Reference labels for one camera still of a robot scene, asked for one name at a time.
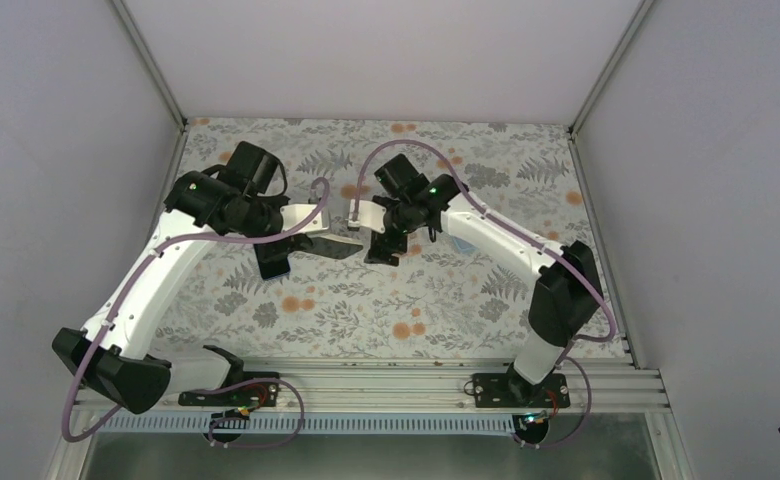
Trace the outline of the black phone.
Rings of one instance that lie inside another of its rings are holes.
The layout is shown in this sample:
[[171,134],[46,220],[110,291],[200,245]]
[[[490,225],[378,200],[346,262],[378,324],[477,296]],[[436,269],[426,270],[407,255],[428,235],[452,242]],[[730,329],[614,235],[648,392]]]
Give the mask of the black phone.
[[280,278],[288,275],[291,271],[289,253],[286,250],[270,250],[256,246],[255,256],[259,274],[263,280]]

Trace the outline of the light blue phone case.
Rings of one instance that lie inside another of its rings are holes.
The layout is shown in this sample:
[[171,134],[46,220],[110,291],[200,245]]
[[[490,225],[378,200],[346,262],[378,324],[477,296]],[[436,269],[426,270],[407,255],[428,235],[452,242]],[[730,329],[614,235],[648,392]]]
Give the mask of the light blue phone case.
[[464,241],[462,239],[453,237],[452,240],[453,240],[453,243],[454,243],[454,245],[455,245],[455,247],[456,247],[456,249],[457,249],[457,251],[459,253],[462,253],[462,254],[472,254],[472,253],[474,253],[477,250],[477,248],[474,245],[472,245],[469,242],[466,242],[466,241]]

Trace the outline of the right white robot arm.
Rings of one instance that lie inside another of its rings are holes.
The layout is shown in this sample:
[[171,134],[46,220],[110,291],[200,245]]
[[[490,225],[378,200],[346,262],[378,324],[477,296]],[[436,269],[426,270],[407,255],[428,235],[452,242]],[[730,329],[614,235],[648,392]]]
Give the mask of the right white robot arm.
[[487,207],[455,172],[430,180],[399,154],[374,176],[383,194],[350,203],[348,225],[371,232],[365,260],[395,266],[411,233],[445,233],[488,255],[531,288],[526,343],[505,374],[502,397],[531,407],[582,328],[604,306],[592,249],[564,246],[519,226]]

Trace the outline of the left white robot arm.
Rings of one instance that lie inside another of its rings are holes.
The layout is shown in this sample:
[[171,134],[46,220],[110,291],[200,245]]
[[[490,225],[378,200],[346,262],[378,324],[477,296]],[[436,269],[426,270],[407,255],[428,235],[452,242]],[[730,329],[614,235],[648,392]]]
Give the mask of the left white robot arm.
[[252,245],[264,278],[288,272],[287,255],[309,247],[315,233],[329,229],[330,185],[317,178],[323,195],[293,204],[267,189],[282,161],[241,142],[225,164],[180,176],[168,193],[155,231],[122,284],[79,329],[63,328],[54,352],[74,375],[67,399],[85,386],[121,408],[141,414],[162,397],[194,390],[221,405],[244,391],[243,362],[226,350],[206,346],[197,353],[157,358],[150,347],[157,328],[191,270],[217,242]]

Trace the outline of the floral patterned mat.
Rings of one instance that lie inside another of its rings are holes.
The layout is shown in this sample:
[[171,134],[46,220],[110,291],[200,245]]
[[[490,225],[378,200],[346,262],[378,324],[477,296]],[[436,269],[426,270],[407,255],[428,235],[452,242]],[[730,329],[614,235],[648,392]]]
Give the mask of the floral patterned mat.
[[[378,195],[363,163],[406,155],[429,178],[454,167],[480,197],[544,238],[592,244],[564,127],[543,124],[307,119],[191,121],[181,172],[225,163],[247,141],[280,157],[286,189],[305,201],[326,177],[334,233],[351,198]],[[530,337],[532,287],[447,235],[413,233],[395,267],[361,254],[295,253],[287,277],[261,279],[253,250],[217,245],[192,270],[155,333],[156,352],[217,345],[247,357],[510,358]]]

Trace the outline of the aluminium mounting rail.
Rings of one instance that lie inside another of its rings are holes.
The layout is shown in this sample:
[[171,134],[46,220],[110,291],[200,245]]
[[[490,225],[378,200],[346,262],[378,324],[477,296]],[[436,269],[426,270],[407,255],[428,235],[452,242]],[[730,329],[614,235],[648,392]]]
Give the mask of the aluminium mounting rail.
[[[310,413],[472,413],[470,377],[500,373],[504,359],[248,358],[250,371],[272,371],[292,384]],[[581,359],[561,369],[571,404],[594,413],[668,413],[659,371],[626,359]]]

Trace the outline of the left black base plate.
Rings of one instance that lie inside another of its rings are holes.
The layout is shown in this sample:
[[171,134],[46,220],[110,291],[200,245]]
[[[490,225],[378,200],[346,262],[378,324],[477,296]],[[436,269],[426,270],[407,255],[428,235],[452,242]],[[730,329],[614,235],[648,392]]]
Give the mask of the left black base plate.
[[239,388],[223,393],[198,393],[183,392],[178,397],[181,406],[248,408],[275,407],[279,387],[276,382],[257,382],[260,378],[279,379],[277,372],[258,371],[243,372],[242,377],[236,383],[253,381],[252,385],[243,385]]

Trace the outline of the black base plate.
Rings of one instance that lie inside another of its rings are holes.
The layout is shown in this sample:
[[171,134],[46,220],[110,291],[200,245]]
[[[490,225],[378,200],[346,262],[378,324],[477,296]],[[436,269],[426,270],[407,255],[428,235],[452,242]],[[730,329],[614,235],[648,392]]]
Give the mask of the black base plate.
[[480,409],[571,406],[566,377],[558,373],[549,374],[539,384],[507,373],[476,373],[464,383],[462,391]]
[[183,392],[178,397],[181,406],[248,408],[275,407],[279,387],[276,382],[257,382],[260,378],[279,379],[277,372],[258,371],[243,372],[242,377],[236,383],[253,381],[252,385],[243,385],[239,388],[223,393],[198,393]]

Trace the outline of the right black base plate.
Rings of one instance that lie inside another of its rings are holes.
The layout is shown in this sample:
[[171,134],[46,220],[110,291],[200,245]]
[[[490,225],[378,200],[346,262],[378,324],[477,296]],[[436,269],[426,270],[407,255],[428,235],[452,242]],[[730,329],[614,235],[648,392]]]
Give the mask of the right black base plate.
[[549,374],[539,384],[507,373],[476,373],[464,383],[462,391],[480,409],[571,406],[566,377],[558,373]]

